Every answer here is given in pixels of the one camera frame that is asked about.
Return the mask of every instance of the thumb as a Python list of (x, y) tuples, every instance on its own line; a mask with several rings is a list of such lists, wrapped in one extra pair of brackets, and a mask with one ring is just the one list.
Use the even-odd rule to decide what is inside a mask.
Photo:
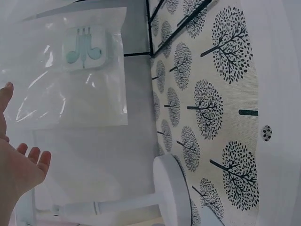
[(14, 92), (14, 85), (11, 82), (6, 83), (5, 87), (0, 89), (0, 112), (3, 113), (8, 106)]

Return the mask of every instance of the fingers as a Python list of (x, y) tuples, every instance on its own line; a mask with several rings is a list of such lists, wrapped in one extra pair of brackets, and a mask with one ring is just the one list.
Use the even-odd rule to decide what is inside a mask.
[(17, 148), (17, 151), (18, 151), (19, 153), (21, 153), (22, 155), (25, 155), (27, 149), (28, 149), (27, 144), (20, 144), (19, 147)]
[(34, 164), (37, 164), (40, 154), (41, 154), (41, 150), (38, 147), (33, 147), (29, 152), (28, 159), (32, 161)]
[(0, 112), (4, 112), (11, 100), (14, 92), (14, 86), (11, 82), (6, 83), (5, 87), (0, 89)]
[(28, 155), (28, 159), (32, 161), (34, 164), (37, 164), (37, 167), (43, 172), (43, 180), (44, 180), (49, 170), (51, 153), (48, 151), (44, 151), (38, 162), (40, 154), (41, 154), (41, 150), (38, 147), (33, 147)]
[(45, 151), (42, 153), (39, 163), (37, 164), (38, 168), (42, 170), (44, 176), (46, 177), (51, 161), (51, 153)]

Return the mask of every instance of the white sheet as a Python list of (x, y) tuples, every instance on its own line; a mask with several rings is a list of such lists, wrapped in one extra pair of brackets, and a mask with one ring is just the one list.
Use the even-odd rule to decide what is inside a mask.
[(241, 0), (259, 80), (259, 133), (269, 142), (256, 150), (260, 208), (257, 226), (290, 225), (300, 174), (300, 72), (281, 0)]

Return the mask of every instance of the clear plastic packaging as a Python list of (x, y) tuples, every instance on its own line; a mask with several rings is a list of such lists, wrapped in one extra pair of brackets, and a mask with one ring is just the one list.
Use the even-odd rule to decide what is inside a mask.
[(0, 0), (0, 24), (21, 21), (73, 2), (74, 0)]
[(123, 45), (126, 8), (79, 11), (7, 27), (0, 85), (14, 83), (12, 129), (127, 124)]

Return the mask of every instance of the white wall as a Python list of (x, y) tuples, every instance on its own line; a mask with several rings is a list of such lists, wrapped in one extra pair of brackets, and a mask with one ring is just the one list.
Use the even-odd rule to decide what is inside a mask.
[[(293, 34), (294, 46), (299, 61), (299, 69), (301, 71), (301, 1), (300, 0), (283, 0), (287, 18)], [(298, 187), (298, 195), (295, 203), (293, 219), (291, 226), (299, 226), (301, 224), (301, 174)]]

